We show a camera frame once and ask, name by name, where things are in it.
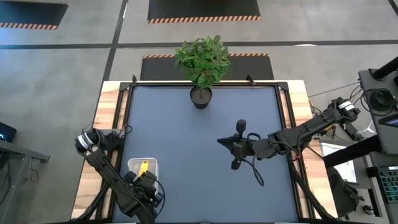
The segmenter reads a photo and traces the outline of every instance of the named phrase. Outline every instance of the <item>gray floor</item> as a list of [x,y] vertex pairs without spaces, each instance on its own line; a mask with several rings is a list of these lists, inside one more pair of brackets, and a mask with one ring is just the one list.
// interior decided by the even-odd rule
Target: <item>gray floor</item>
[[[0,29],[0,45],[110,44],[121,3],[69,0],[58,30]],[[398,16],[388,0],[258,3],[261,21],[148,24],[148,0],[131,0],[119,43],[182,42],[215,34],[221,34],[223,41],[240,42],[398,39]],[[380,67],[396,57],[398,45],[229,49],[231,53],[269,53],[275,79],[305,80],[308,94],[313,95],[355,82],[359,70]],[[173,52],[118,49],[109,79],[139,77],[143,55]],[[69,219],[83,161],[73,148],[73,139],[93,118],[108,54],[109,49],[0,50],[0,121],[18,129],[17,144],[52,155],[45,166],[35,165],[40,181],[24,185],[16,223]],[[322,109],[338,96],[348,97],[354,87],[311,99]],[[354,123],[359,130],[371,120],[362,111]]]

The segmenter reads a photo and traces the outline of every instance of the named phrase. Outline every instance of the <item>black rubber mat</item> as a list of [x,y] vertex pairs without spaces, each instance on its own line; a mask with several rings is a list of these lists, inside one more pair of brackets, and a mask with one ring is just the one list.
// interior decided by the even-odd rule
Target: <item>black rubber mat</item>
[[57,29],[68,4],[0,1],[0,27]]
[[148,23],[260,20],[257,0],[150,0]]
[[[224,80],[274,80],[268,54],[230,54],[231,68]],[[186,80],[175,67],[174,55],[146,55],[142,60],[140,80]]]

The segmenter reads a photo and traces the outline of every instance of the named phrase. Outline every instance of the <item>metal stand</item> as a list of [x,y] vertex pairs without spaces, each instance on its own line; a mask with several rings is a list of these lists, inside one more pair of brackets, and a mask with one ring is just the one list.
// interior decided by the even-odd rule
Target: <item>metal stand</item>
[[6,198],[0,205],[0,223],[13,223],[13,212],[16,210],[18,192],[24,183],[25,174],[30,168],[31,160],[38,159],[41,163],[47,163],[50,156],[19,147],[6,141],[0,141],[0,152],[8,152],[2,156],[8,157],[10,170],[8,171],[9,177],[7,178],[11,180],[8,193],[1,192],[1,195],[6,194]]
[[368,155],[370,152],[381,152],[379,136],[375,135],[345,149],[336,151],[323,158],[326,168],[334,167],[353,159]]

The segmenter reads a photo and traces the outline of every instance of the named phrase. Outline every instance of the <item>black object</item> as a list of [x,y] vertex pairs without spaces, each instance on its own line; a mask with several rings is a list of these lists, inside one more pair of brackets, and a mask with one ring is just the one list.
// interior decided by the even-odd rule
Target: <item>black object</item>
[[398,77],[394,78],[394,83],[396,84],[397,88],[398,88]]
[[370,167],[369,177],[376,177],[384,203],[398,203],[398,162],[396,166]]
[[[379,82],[371,76],[371,71],[362,70],[359,71],[359,80],[361,81],[361,88],[363,91],[371,90],[371,89],[381,89],[385,88],[391,92],[391,95],[394,98],[398,97],[398,88],[394,83],[393,79],[398,77],[398,72],[392,72],[390,75],[386,76],[386,80],[384,82]],[[388,154],[398,154],[397,147],[397,136],[398,136],[398,128],[393,128],[391,126],[379,124],[379,120],[385,117],[396,114],[396,110],[392,110],[391,113],[387,114],[386,112],[380,113],[376,110],[370,108],[372,120],[374,127],[376,128],[377,135],[379,136],[380,143],[378,147],[381,147],[385,153]]]
[[[264,181],[255,168],[255,158],[258,160],[264,158],[272,158],[276,154],[285,155],[290,151],[297,153],[296,160],[300,157],[302,150],[304,150],[312,139],[312,136],[321,130],[325,129],[334,123],[350,123],[358,118],[360,110],[355,108],[349,100],[338,98],[332,100],[328,108],[320,115],[292,129],[281,130],[268,135],[267,139],[261,139],[256,133],[249,133],[247,138],[242,138],[246,122],[239,120],[236,125],[238,134],[231,137],[217,139],[217,142],[225,146],[234,156],[231,168],[238,169],[241,161],[245,160],[246,156],[252,156],[252,163],[254,176],[260,185],[264,185]],[[256,136],[259,139],[253,140],[250,136]],[[322,219],[334,219],[319,203],[317,198],[312,194],[311,190],[302,180],[297,172],[293,161],[290,163],[292,169],[293,179],[299,184],[304,191],[306,198],[309,198],[313,206],[320,214]]]
[[[360,100],[365,110],[377,116],[388,115],[393,112],[397,106],[397,100],[387,88],[372,88],[369,90],[364,90]],[[365,107],[363,101],[365,101],[369,109]]]
[[383,65],[375,72],[372,72],[372,77],[377,81],[384,81],[386,76],[395,71],[398,68],[398,57],[392,59],[389,63]]
[[213,92],[211,89],[201,89],[197,87],[193,87],[191,92],[189,93],[192,103],[198,109],[205,109],[213,96]]
[[0,27],[56,29],[68,4],[0,1]]
[[[224,80],[245,80],[250,75],[253,80],[274,80],[271,61],[267,54],[242,54],[231,56],[231,68]],[[186,80],[185,74],[175,66],[173,55],[148,55],[142,60],[141,80]]]
[[366,156],[370,152],[382,152],[380,148],[379,136],[377,135],[353,144],[345,149],[329,154],[323,157],[323,161],[325,162],[326,168],[329,168],[362,156]]
[[370,206],[370,205],[362,206],[362,210],[364,213],[366,213],[368,215],[374,215],[374,210],[373,210],[372,206]]
[[364,139],[362,134],[358,132],[358,130],[351,124],[340,124],[340,127],[346,132],[346,134],[353,140],[353,141],[361,141]]
[[12,142],[16,133],[15,128],[0,122],[0,141]]
[[[124,214],[129,217],[137,215],[141,223],[154,223],[157,216],[154,208],[158,207],[163,199],[162,194],[155,194],[154,183],[156,176],[147,171],[135,181],[133,181],[135,176],[131,173],[127,173],[123,179],[106,159],[104,151],[110,153],[112,150],[119,149],[123,146],[122,142],[123,140],[119,137],[119,134],[114,131],[105,136],[101,131],[92,128],[87,132],[83,131],[75,139],[75,147],[76,151],[104,179],[107,184],[105,187],[109,186],[112,189],[116,195],[116,201]],[[80,219],[87,219],[87,214],[90,213],[91,211],[85,212],[86,215],[80,217]]]
[[243,17],[245,20],[257,20],[259,16],[257,0],[150,0],[148,21],[150,23],[233,21],[244,20]]
[[379,124],[398,128],[398,114],[393,114],[379,120]]
[[328,168],[326,171],[333,200],[336,205],[337,216],[345,217],[351,212],[356,211],[359,201],[364,201],[364,199],[358,195],[358,191],[355,188],[348,185],[341,178],[339,172],[334,167]]

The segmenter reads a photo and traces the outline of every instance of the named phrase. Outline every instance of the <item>orange and black striped border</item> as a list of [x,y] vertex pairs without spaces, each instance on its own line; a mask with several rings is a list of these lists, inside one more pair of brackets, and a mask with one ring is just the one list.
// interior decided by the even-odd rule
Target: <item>orange and black striped border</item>
[[20,28],[20,29],[46,29],[55,30],[58,26],[54,25],[43,25],[43,24],[20,24],[15,22],[0,22],[2,28]]
[[219,22],[219,21],[258,21],[261,16],[206,16],[206,17],[185,17],[185,18],[162,18],[150,19],[150,24],[175,23],[175,22]]
[[[263,56],[263,57],[268,57],[268,54],[265,53],[255,53],[255,54],[229,54],[230,57],[253,57],[253,56]],[[145,55],[142,58],[171,58],[174,57],[174,55]]]

